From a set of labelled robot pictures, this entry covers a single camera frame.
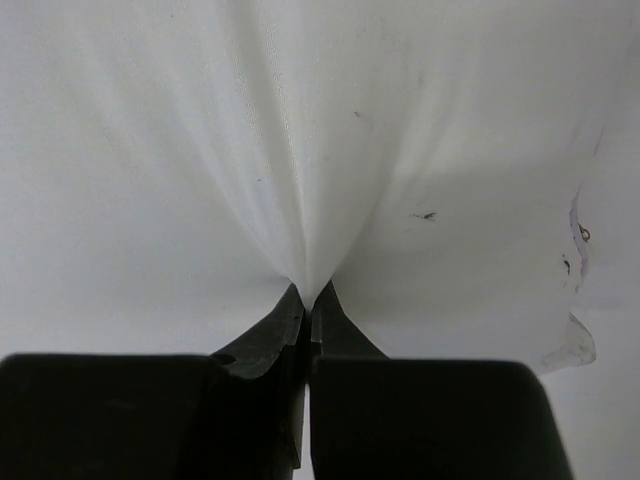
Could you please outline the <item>white pillow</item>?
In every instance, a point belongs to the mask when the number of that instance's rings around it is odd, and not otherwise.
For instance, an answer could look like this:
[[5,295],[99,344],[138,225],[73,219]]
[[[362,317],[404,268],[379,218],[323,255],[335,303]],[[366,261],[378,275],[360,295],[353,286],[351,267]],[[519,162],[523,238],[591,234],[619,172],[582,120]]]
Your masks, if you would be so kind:
[[205,353],[333,284],[404,358],[589,364],[635,1],[5,1],[1,351]]

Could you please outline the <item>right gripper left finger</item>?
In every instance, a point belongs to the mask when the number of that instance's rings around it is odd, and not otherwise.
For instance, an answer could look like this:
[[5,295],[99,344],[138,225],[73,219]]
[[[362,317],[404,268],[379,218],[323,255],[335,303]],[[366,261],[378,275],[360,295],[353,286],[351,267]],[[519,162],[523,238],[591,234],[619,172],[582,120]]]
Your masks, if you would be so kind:
[[210,355],[14,354],[5,479],[289,479],[301,465],[306,314],[295,287]]

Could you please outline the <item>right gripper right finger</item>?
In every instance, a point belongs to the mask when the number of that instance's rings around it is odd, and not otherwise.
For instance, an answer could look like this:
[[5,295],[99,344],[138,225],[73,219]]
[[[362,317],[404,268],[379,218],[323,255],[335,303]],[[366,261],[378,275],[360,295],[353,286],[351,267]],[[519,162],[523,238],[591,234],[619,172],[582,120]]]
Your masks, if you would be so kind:
[[547,395],[525,365],[383,354],[327,285],[311,312],[318,479],[568,479]]

